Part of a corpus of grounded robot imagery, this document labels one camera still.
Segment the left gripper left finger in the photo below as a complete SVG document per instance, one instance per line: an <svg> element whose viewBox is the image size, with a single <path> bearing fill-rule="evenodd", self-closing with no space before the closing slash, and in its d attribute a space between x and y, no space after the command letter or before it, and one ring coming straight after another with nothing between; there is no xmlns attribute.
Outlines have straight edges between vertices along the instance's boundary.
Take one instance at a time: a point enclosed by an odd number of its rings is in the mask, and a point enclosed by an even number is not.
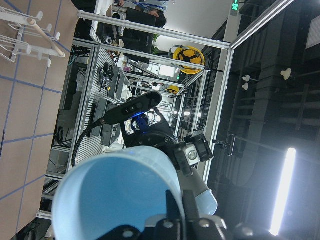
<svg viewBox="0 0 320 240"><path fill-rule="evenodd" d="M166 217L170 220L182 220L182 214L178 204L170 190L166 194Z"/></svg>

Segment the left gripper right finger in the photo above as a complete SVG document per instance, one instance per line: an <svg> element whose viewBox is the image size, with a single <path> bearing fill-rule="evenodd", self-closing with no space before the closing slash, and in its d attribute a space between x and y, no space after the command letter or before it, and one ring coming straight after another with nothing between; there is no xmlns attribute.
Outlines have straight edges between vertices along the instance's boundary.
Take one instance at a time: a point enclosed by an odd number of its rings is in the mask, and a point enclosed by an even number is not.
<svg viewBox="0 0 320 240"><path fill-rule="evenodd" d="M184 190L182 196L183 208L186 220L197 220L200 215L196 198L192 190Z"/></svg>

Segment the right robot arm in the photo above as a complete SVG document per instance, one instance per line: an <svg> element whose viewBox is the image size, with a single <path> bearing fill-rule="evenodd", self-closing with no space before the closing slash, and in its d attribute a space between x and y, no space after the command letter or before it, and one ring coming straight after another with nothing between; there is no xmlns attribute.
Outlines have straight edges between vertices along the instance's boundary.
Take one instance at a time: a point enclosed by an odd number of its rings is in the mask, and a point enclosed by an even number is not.
<svg viewBox="0 0 320 240"><path fill-rule="evenodd" d="M178 141L158 108L152 110L160 117L160 121L150 125L146 113L136 115L130 119L132 134L127 133L124 122L120 123L124 145L127 148L149 146L166 154L177 171L181 190L193 191L199 213L214 215L218 202L195 167L199 162L213 158L204 133L197 130Z"/></svg>

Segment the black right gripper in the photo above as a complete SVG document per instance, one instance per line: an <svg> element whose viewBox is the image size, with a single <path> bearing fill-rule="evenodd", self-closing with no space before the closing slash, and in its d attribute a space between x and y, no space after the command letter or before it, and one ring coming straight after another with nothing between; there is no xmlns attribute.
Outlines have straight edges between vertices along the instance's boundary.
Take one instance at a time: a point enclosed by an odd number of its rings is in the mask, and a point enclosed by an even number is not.
<svg viewBox="0 0 320 240"><path fill-rule="evenodd" d="M157 107L153 110L160 121L149 125L146 114L142 113L131 118L132 134L127 134L125 123L121 123L121 133L126 148L149 146L165 153L174 168L182 171L185 176L192 176L190 166L206 162L213 158L213 152L203 132L194 132L178 141L167 120Z"/></svg>

